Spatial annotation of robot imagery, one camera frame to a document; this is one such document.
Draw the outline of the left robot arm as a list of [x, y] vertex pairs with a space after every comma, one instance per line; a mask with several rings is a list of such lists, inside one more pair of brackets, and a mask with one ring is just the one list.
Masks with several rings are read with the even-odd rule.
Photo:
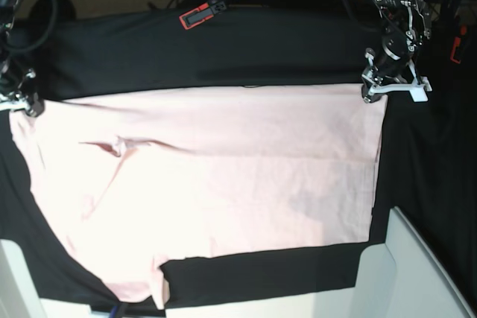
[[392, 92], [407, 92], [426, 102], [432, 86], [417, 70], [417, 58], [429, 40], [431, 16], [424, 0], [342, 0], [348, 16], [366, 31], [380, 34], [377, 50], [367, 48], [361, 73], [361, 97], [367, 104]]

